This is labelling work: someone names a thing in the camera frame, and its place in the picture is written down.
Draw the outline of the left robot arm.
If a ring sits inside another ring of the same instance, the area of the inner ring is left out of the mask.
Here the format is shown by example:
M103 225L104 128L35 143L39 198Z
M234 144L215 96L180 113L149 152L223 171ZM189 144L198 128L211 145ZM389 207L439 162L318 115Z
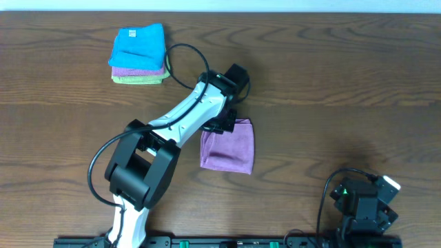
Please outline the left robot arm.
M182 146L201 128L232 132L236 111L231 106L248 82L248 75L232 70L204 72L190 95L167 114L126 126L104 175L116 205L110 247L143 244L148 211L170 186Z

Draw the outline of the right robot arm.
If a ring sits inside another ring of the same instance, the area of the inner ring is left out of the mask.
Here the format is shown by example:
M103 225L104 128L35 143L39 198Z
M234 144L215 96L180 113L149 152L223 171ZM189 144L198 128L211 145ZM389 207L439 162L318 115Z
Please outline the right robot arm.
M389 203L401 186L388 176L372 182L344 178L331 193L334 207L342 213L340 235L383 234L398 219Z

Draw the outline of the large purple microfiber cloth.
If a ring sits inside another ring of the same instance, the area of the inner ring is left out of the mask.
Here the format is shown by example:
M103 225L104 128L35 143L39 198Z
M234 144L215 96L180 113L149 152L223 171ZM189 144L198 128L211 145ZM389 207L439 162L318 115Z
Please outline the large purple microfiber cloth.
M249 119L236 119L233 132L202 132L203 169L250 175L254 166L254 129Z

